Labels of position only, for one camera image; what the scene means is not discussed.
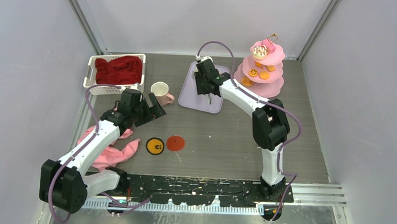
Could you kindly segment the pink mug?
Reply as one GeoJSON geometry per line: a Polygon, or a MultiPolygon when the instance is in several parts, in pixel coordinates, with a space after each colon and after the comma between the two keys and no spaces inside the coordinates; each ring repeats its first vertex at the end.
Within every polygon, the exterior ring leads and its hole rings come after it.
{"type": "Polygon", "coordinates": [[[165,82],[156,82],[151,85],[151,93],[153,93],[160,104],[165,106],[174,103],[174,96],[169,93],[169,86],[165,82]]]}

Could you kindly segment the orange round bun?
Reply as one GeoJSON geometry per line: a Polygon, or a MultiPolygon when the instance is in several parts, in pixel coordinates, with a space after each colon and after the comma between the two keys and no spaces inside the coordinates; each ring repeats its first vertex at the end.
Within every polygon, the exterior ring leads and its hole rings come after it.
{"type": "Polygon", "coordinates": [[[254,82],[247,76],[243,76],[240,82],[244,87],[252,87],[254,85],[254,82]]]}

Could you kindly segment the round orange lattice cookie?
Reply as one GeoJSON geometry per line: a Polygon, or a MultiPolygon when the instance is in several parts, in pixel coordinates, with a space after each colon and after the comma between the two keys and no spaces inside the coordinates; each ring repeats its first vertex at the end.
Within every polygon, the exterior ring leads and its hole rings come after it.
{"type": "Polygon", "coordinates": [[[258,71],[256,70],[256,69],[250,69],[249,70],[249,75],[251,76],[251,77],[256,77],[257,75],[258,75],[258,71]]]}

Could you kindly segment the orange fish-shaped pastry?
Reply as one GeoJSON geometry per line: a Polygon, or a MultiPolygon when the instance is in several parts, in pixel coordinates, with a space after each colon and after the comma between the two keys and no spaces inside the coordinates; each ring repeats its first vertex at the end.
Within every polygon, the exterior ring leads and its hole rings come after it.
{"type": "Polygon", "coordinates": [[[257,67],[259,67],[259,68],[263,68],[263,65],[261,64],[261,63],[259,63],[259,62],[255,62],[255,65],[257,66],[257,67]]]}

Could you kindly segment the sprinkled donut cake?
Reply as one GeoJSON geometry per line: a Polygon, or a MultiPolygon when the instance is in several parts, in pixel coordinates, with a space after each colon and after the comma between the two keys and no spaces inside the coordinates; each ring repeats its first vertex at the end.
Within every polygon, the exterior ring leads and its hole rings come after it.
{"type": "Polygon", "coordinates": [[[254,59],[263,60],[269,54],[269,48],[263,44],[251,48],[251,55],[254,59]]]}

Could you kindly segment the orange square biscuit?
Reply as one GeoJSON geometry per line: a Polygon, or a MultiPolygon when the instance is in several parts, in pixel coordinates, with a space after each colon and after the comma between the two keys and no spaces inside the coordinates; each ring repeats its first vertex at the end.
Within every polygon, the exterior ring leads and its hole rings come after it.
{"type": "Polygon", "coordinates": [[[274,66],[274,65],[269,65],[269,66],[266,66],[266,68],[267,68],[267,70],[268,70],[269,72],[273,72],[273,71],[275,71],[275,70],[276,70],[276,68],[275,68],[275,66],[274,66]]]}

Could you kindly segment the pink square cake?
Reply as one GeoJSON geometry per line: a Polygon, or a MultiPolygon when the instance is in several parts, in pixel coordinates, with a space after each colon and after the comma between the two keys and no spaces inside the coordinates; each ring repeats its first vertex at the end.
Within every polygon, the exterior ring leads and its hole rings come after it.
{"type": "Polygon", "coordinates": [[[269,39],[264,39],[262,41],[262,45],[267,49],[268,53],[275,52],[276,50],[276,46],[274,42],[269,39]]]}

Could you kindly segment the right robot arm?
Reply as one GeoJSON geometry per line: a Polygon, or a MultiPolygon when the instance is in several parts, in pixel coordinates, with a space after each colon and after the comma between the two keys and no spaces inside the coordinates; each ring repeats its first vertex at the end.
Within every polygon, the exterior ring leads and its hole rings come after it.
{"type": "Polygon", "coordinates": [[[219,73],[210,57],[198,57],[194,72],[198,94],[228,99],[252,118],[252,134],[262,150],[261,194],[267,201],[277,199],[285,188],[281,146],[290,132],[280,100],[266,100],[244,88],[228,73],[219,73]]]}

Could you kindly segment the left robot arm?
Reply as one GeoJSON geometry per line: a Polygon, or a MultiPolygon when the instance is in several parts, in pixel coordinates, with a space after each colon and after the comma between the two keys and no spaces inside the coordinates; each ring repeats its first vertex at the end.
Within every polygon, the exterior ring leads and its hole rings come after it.
{"type": "Polygon", "coordinates": [[[74,149],[59,160],[48,159],[41,167],[39,198],[53,210],[76,213],[85,201],[102,192],[125,194],[129,181],[122,169],[109,166],[102,172],[87,171],[101,153],[126,130],[147,124],[166,112],[153,93],[144,97],[141,91],[126,88],[115,108],[107,110],[96,121],[96,127],[74,149]]]}

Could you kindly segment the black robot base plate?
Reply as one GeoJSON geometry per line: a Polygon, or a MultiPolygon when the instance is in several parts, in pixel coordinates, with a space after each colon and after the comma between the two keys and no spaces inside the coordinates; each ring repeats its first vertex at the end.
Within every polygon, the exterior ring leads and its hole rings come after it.
{"type": "Polygon", "coordinates": [[[190,206],[209,206],[215,199],[221,207],[254,207],[260,203],[285,203],[294,201],[291,189],[268,194],[267,187],[260,181],[192,178],[177,176],[127,175],[124,186],[106,193],[133,202],[149,199],[150,203],[186,204],[190,206]]]}

